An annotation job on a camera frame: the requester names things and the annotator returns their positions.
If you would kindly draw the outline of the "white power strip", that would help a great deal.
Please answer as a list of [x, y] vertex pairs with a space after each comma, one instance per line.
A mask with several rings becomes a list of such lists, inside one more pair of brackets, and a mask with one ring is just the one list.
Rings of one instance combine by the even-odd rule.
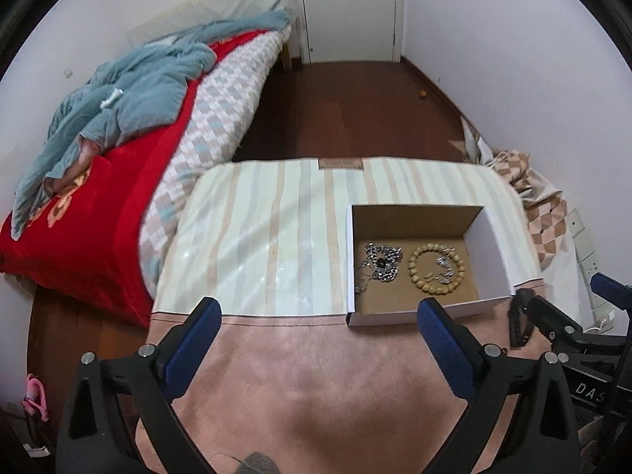
[[613, 328], [616, 314], [614, 306], [590, 288], [591, 278], [599, 272], [599, 256], [596, 244], [594, 244], [593, 236], [584, 224], [578, 209], [570, 211], [566, 222], [574, 242], [578, 270], [581, 273], [581, 279], [590, 303], [592, 323], [587, 327], [587, 332], [605, 334]]

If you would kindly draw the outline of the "black smartwatch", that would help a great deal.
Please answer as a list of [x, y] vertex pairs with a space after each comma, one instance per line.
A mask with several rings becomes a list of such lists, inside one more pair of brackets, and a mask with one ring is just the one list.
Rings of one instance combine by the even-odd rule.
[[527, 316], [528, 303], [536, 296], [532, 289], [517, 289], [511, 299], [509, 318], [510, 347], [518, 349], [526, 346], [530, 340], [534, 325]]

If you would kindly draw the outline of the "checkered beige cloth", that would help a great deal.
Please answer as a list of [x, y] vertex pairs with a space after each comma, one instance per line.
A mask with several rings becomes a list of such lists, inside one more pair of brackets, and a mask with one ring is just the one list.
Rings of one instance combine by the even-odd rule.
[[487, 164], [519, 196], [527, 229], [542, 269], [547, 269], [561, 249], [567, 233], [567, 201], [562, 190], [530, 166], [530, 156], [518, 150], [496, 150]]

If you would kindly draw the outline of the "white cardboard box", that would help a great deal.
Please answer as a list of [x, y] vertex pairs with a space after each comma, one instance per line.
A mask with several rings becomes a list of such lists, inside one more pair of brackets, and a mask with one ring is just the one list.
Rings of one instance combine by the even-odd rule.
[[414, 322], [427, 297], [453, 318], [507, 300], [514, 289], [491, 217], [478, 205], [350, 207], [347, 325]]

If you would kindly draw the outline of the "pink slipper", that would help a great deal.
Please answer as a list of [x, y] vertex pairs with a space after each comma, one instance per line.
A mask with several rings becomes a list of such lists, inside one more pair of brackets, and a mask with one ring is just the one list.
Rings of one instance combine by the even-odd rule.
[[29, 416], [39, 418], [43, 423], [48, 421], [48, 406], [46, 401], [45, 388], [43, 383], [35, 377], [34, 374], [29, 373], [26, 382], [26, 394], [21, 402]]

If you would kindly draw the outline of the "red blanket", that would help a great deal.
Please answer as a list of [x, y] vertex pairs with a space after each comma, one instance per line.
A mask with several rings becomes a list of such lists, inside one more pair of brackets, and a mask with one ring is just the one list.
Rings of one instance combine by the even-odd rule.
[[[245, 32], [211, 45], [218, 58], [266, 31]], [[18, 240], [1, 229], [1, 270], [63, 293], [120, 320], [147, 326], [153, 298], [139, 265], [141, 221], [185, 130], [203, 76], [188, 84], [173, 124], [155, 127], [100, 152], [80, 142], [80, 157], [53, 197], [29, 218]]]

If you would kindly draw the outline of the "teal blanket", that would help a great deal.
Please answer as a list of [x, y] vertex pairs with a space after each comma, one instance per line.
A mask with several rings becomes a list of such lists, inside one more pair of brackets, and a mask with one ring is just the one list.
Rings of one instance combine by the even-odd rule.
[[155, 127], [173, 124], [188, 84], [218, 62], [212, 44], [245, 32], [282, 31], [289, 24], [290, 14], [283, 8], [212, 21], [101, 64], [56, 109], [41, 153], [17, 184], [9, 236], [18, 240], [29, 218], [53, 197], [54, 182], [79, 160], [80, 142], [92, 143], [103, 152]]

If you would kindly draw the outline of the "white door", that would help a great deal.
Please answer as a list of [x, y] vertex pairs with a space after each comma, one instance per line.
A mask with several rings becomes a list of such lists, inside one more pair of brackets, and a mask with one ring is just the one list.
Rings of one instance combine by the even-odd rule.
[[398, 62], [405, 0], [298, 0], [305, 64]]

